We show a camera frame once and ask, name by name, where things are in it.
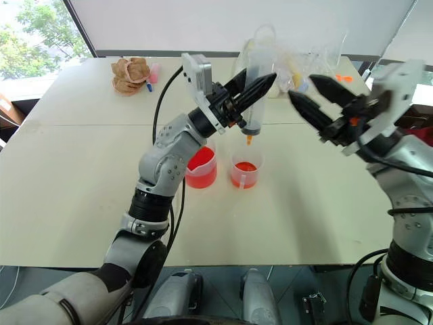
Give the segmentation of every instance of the tree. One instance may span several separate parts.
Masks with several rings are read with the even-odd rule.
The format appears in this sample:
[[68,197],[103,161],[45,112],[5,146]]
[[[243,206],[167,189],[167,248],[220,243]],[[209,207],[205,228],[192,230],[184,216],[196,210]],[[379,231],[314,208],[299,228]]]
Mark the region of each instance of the tree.
[[5,79],[38,77],[53,72],[58,61],[39,47],[30,47],[10,26],[0,30],[0,74]]
[[51,0],[51,5],[35,5],[34,0],[24,0],[16,18],[24,25],[25,32],[42,36],[43,44],[60,50],[65,60],[91,57],[61,0]]

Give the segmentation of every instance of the robotic arm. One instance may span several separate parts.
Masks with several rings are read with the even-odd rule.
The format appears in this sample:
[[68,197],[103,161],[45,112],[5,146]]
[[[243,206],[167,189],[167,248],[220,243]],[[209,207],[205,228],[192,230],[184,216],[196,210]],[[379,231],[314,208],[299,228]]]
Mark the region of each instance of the robotic arm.
[[394,126],[423,69],[420,61],[387,66],[369,97],[355,96],[329,77],[310,76],[321,95],[342,107],[335,121],[304,94],[289,91],[295,109],[324,142],[369,163],[391,201],[392,242],[382,275],[370,277],[360,306],[373,324],[433,324],[433,148]]
[[246,87],[243,70],[222,86],[212,82],[204,56],[188,54],[183,55],[183,69],[199,107],[163,127],[141,158],[131,206],[104,264],[1,310],[0,324],[106,324],[133,288],[156,281],[167,256],[161,237],[188,161],[213,133],[224,133],[234,124],[244,126],[241,113],[266,94],[276,77],[268,74]]

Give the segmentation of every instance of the window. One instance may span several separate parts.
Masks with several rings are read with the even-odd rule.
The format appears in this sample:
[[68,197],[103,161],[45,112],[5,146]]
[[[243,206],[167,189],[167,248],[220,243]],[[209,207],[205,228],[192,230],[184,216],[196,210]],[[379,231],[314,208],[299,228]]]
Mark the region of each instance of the window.
[[90,57],[62,0],[0,0],[0,92],[10,99],[45,92]]

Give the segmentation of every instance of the measuring cup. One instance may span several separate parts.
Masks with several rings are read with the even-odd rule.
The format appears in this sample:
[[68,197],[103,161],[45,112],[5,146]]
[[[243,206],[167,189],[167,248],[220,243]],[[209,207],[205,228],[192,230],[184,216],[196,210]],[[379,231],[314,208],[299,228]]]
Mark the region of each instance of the measuring cup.
[[240,189],[252,188],[264,163],[265,157],[255,148],[237,150],[231,155],[231,183]]
[[185,180],[192,188],[207,188],[217,178],[217,149],[213,140],[201,148],[188,162]]

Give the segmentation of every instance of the floor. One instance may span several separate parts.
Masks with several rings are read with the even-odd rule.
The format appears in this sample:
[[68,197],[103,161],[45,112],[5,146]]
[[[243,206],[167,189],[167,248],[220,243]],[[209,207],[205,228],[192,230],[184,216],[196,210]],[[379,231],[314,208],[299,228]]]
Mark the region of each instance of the floor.
[[[202,314],[240,318],[242,302],[239,298],[240,278],[249,267],[194,267],[193,270],[204,277]],[[267,275],[270,267],[257,267]],[[0,275],[0,303],[10,292],[17,267],[5,267]],[[158,279],[156,288],[172,273],[182,267],[165,267]],[[341,322],[344,317],[344,291],[349,269],[339,269],[317,273],[309,266],[275,266],[269,283],[277,299],[283,324],[311,324],[303,312],[301,298],[320,291],[327,299],[325,317],[328,324]],[[362,267],[355,276],[351,290],[351,306],[354,321],[368,324],[357,311],[363,286],[371,273],[371,266]],[[69,276],[72,272],[36,267],[21,267],[16,289],[7,305],[16,303],[28,295],[38,293],[51,284]],[[142,292],[136,292],[139,301]]]

